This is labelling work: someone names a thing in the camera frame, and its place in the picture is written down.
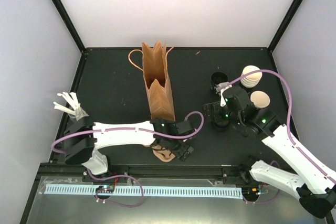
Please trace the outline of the brown cardboard cup carrier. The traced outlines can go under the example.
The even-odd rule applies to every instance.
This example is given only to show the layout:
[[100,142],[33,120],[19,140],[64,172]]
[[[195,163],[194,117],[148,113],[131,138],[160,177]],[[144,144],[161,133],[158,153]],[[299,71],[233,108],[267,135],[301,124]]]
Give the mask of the brown cardboard cup carrier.
[[170,162],[175,159],[175,155],[168,149],[161,147],[160,145],[152,146],[153,154],[162,162]]

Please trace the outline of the brown paper bag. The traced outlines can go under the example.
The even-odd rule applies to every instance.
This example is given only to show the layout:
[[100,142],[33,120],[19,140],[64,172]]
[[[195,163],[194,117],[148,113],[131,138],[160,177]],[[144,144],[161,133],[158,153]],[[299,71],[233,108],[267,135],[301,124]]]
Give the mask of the brown paper bag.
[[[142,66],[135,64],[131,55],[142,54]],[[173,94],[167,66],[167,56],[171,50],[166,44],[157,41],[154,46],[142,43],[142,49],[133,49],[128,54],[128,61],[142,71],[150,115],[152,119],[162,118],[175,121]]]

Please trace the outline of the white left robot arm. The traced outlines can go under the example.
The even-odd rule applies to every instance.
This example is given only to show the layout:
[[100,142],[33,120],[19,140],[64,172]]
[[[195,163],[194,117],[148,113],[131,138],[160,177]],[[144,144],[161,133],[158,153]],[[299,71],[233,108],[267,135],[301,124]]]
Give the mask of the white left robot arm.
[[83,165],[100,181],[106,182],[112,177],[113,169],[100,149],[120,145],[143,145],[155,150],[163,148],[184,161],[193,151],[185,141],[195,135],[196,128],[187,119],[179,123],[154,119],[136,124],[104,124],[86,117],[68,127],[65,135],[83,131],[92,132],[65,140],[65,163]]

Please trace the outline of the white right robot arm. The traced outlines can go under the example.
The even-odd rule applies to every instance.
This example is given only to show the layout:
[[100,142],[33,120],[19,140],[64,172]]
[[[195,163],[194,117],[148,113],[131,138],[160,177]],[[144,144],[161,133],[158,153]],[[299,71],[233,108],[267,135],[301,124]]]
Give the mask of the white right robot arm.
[[335,171],[317,159],[268,108],[258,108],[241,87],[221,83],[212,88],[220,101],[204,105],[215,129],[232,126],[243,137],[254,138],[275,151],[292,169],[287,172],[249,156],[238,167],[244,184],[270,184],[295,199],[310,214],[324,218],[335,207]]

